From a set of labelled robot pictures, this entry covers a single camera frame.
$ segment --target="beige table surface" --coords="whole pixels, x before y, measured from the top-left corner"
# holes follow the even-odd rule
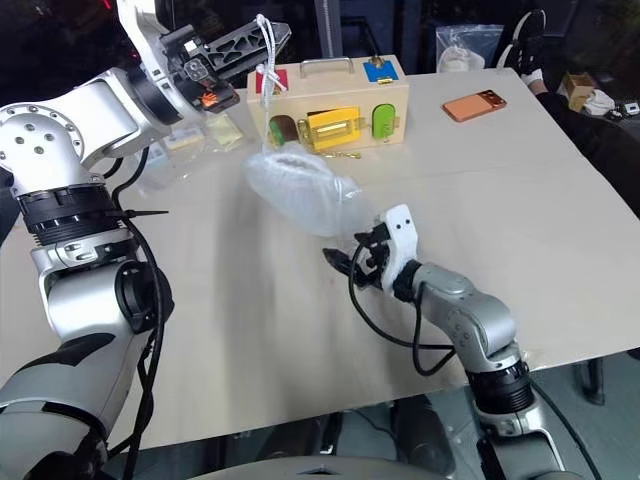
[[[640,223],[511,71],[410,77],[404,145],[334,159],[382,211],[407,203],[421,260],[501,298],[532,368],[640,344]],[[443,102],[487,88],[508,106],[457,124]],[[256,138],[245,105],[232,117]],[[146,447],[195,440],[458,386],[457,361],[433,378],[378,339],[325,263],[327,240],[287,223],[247,186],[254,142],[202,160],[190,177],[129,208],[170,215],[138,224],[171,281]],[[176,161],[186,161],[178,155]],[[57,348],[19,224],[0,254],[0,382]],[[361,294],[377,321],[409,338],[412,310]],[[440,339],[434,328],[424,339]],[[425,354],[425,363],[429,360]],[[133,426],[134,386],[112,439]]]

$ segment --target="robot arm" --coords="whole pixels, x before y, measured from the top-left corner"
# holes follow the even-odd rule
[[[374,285],[403,302],[419,302],[425,318],[451,340],[473,393],[486,477],[579,478],[564,471],[515,342],[509,309],[463,275],[416,260],[418,235],[406,205],[387,211],[371,232],[356,239],[371,253],[367,265],[373,268],[367,275],[359,266],[354,269],[356,283]],[[326,250],[325,256],[345,274],[358,260],[346,261],[336,250]]]
[[[229,82],[267,57],[256,22],[205,43],[191,26],[169,33],[152,1],[119,0],[118,11],[142,70],[113,68],[59,98],[0,108],[0,167],[39,245],[40,293],[62,343],[0,389],[0,478],[92,478],[151,332],[173,308],[91,168],[237,103]],[[291,32],[273,27],[277,52]]]

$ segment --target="plastic bag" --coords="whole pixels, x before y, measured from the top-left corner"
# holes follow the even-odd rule
[[[346,237],[366,230],[372,218],[356,183],[297,142],[253,155],[244,169],[258,195],[313,235]]]
[[[207,113],[204,122],[174,128],[167,137],[151,144],[147,164],[135,185],[143,196],[152,195],[252,141],[226,112]],[[138,152],[125,160],[129,175],[141,157],[142,152]]]
[[[502,29],[502,25],[436,28],[436,72],[482,70],[491,65]]]

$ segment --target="cardboard box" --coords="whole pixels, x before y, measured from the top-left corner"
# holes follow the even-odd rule
[[[596,87],[595,82],[588,73],[581,75],[566,73],[562,79],[562,85],[567,92],[569,108],[574,112],[582,110],[587,98]]]

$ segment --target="smartphone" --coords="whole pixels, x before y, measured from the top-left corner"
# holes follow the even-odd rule
[[[495,112],[507,105],[507,102],[493,90],[484,90],[468,97],[445,103],[442,108],[456,122],[464,122],[485,113]]]

